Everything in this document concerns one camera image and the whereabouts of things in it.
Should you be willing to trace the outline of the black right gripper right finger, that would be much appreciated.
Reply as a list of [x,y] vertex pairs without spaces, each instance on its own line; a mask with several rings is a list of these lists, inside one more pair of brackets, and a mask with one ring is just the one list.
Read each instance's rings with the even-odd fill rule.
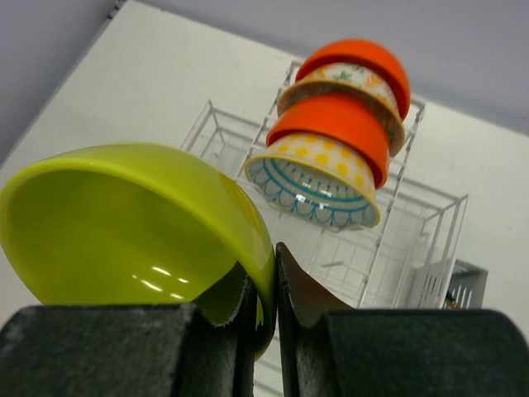
[[276,246],[287,396],[525,396],[528,345],[486,309],[353,309]]

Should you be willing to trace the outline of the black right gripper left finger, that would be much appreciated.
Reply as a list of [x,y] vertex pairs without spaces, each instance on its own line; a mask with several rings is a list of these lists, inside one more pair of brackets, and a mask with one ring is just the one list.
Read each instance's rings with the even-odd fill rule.
[[23,308],[1,331],[1,393],[249,396],[256,303],[235,265],[189,304]]

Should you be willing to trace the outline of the lime green bowl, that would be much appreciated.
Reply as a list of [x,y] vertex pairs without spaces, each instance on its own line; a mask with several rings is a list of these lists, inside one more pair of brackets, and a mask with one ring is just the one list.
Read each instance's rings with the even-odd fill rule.
[[1,190],[1,245],[43,304],[182,304],[234,265],[257,289],[255,353],[275,329],[274,248],[231,178],[170,146],[54,155]]

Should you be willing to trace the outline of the yellow sun patterned bowl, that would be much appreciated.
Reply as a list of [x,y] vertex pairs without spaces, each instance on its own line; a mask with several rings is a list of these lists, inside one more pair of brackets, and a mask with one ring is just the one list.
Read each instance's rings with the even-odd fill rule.
[[245,162],[245,177],[273,207],[332,231],[380,221],[373,173],[354,149],[294,132]]

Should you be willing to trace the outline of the orange bowl front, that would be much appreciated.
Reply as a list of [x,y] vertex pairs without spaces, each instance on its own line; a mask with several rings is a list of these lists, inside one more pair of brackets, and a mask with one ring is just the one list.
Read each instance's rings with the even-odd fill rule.
[[269,146],[294,132],[332,138],[355,149],[368,163],[375,187],[380,189],[387,182],[388,134],[361,99],[340,92],[303,99],[279,116],[266,137],[266,144]]

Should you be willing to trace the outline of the orange bowl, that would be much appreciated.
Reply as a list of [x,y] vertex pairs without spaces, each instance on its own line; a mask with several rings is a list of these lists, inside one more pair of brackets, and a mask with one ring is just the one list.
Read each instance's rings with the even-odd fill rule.
[[312,71],[329,64],[348,63],[373,70],[392,89],[401,118],[407,116],[411,105],[411,89],[407,73],[399,59],[377,42],[348,38],[326,44],[302,63],[295,81],[305,78]]
[[380,189],[387,182],[388,134],[361,99],[340,92],[303,99],[279,116],[266,137],[266,144],[269,146],[294,132],[332,138],[355,149],[368,163],[375,187]]

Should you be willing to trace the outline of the floral patterned bowl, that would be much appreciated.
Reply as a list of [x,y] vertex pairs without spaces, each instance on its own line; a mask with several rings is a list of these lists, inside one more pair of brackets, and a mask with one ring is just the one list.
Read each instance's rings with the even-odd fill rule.
[[389,139],[389,155],[403,148],[406,132],[397,99],[388,83],[373,70],[347,63],[319,67],[286,88],[278,98],[277,114],[312,96],[343,92],[362,99],[382,124]]

